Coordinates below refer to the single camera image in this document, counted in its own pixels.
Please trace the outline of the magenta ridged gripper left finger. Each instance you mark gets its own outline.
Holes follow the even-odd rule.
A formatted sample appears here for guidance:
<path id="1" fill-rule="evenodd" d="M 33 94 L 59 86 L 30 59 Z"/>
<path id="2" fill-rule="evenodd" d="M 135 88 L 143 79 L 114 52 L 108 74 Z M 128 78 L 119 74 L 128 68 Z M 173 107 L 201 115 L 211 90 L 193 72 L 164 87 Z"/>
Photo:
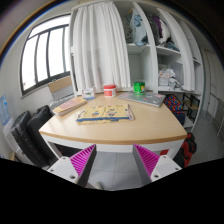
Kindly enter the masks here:
<path id="1" fill-rule="evenodd" d="M 71 157 L 62 156 L 48 169 L 48 172 L 86 187 L 96 155 L 96 145 L 91 145 Z"/>

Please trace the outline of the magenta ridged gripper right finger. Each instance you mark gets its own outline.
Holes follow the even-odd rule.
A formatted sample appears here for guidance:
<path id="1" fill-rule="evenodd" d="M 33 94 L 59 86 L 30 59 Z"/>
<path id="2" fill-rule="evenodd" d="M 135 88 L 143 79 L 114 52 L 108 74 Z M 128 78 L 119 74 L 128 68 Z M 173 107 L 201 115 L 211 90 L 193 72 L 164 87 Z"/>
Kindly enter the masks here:
<path id="1" fill-rule="evenodd" d="M 159 156 L 149 149 L 137 144 L 133 145 L 133 156 L 143 185 L 148 185 L 181 170 L 181 167 L 169 156 Z"/>

